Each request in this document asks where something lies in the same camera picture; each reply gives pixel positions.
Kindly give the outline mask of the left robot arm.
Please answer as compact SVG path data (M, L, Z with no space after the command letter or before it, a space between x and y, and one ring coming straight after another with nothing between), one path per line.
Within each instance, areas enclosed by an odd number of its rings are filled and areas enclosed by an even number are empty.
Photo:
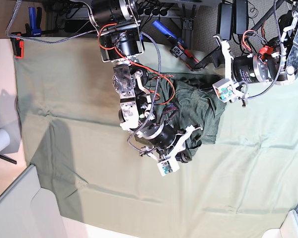
M218 47L201 61L192 65L193 70L209 64L224 67L223 82L235 87L252 83L283 85L295 81L298 72L298 0L282 16L277 16L277 0L251 29L240 35L243 56L234 56L229 41L214 35Z

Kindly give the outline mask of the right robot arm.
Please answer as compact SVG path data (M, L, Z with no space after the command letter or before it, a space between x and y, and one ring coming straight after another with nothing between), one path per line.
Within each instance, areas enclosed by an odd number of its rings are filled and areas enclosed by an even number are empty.
M90 33L97 35L103 62L113 63L113 86L120 98L120 127L130 137L139 138L140 155L148 155L160 164L188 163L192 160L187 140L194 126L175 129L170 121L178 108L170 100L160 105L158 89L169 76L160 69L137 62L144 52L140 18L132 0L81 0L87 9Z

